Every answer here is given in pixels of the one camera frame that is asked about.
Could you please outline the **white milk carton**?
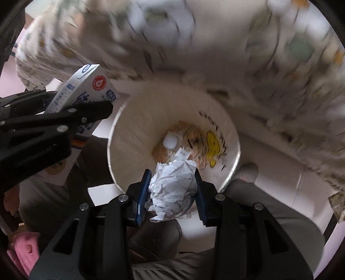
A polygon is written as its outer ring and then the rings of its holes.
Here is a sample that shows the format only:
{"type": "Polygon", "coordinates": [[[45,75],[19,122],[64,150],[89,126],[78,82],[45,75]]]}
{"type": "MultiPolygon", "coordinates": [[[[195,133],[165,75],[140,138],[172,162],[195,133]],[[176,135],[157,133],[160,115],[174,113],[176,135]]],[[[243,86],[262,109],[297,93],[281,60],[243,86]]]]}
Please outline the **white milk carton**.
{"type": "Polygon", "coordinates": [[[87,64],[64,83],[52,99],[46,114],[69,112],[76,116],[76,134],[71,154],[35,176],[45,183],[64,185],[89,137],[100,121],[108,118],[119,95],[99,64],[87,64]]]}

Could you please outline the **white paper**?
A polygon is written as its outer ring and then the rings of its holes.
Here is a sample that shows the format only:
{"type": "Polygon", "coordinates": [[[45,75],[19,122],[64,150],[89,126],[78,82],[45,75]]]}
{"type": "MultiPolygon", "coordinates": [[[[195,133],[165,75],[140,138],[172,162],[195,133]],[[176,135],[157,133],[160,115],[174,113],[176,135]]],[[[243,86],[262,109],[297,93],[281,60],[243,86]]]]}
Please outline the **white paper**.
{"type": "Polygon", "coordinates": [[[148,187],[145,208],[152,223],[180,218],[192,207],[197,192],[196,162],[175,156],[168,163],[158,163],[148,187]]]}

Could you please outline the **pink slipper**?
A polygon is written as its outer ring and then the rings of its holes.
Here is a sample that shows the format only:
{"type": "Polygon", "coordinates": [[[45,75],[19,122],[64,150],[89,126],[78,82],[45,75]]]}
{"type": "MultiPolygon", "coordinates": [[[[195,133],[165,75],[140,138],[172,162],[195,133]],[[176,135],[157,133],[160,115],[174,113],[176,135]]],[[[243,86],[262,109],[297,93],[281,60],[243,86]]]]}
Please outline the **pink slipper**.
{"type": "Polygon", "coordinates": [[[40,257],[40,233],[22,232],[15,235],[7,254],[17,269],[28,279],[40,257]]]}

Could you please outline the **floral bed cover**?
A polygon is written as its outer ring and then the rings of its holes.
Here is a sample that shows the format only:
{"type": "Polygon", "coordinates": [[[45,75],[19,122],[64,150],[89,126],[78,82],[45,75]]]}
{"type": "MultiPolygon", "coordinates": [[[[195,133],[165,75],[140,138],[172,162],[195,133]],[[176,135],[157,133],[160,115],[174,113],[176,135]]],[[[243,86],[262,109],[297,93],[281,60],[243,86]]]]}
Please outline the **floral bed cover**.
{"type": "Polygon", "coordinates": [[[99,64],[226,92],[344,190],[344,45],[310,1],[54,1],[15,59],[30,90],[99,64]]]}

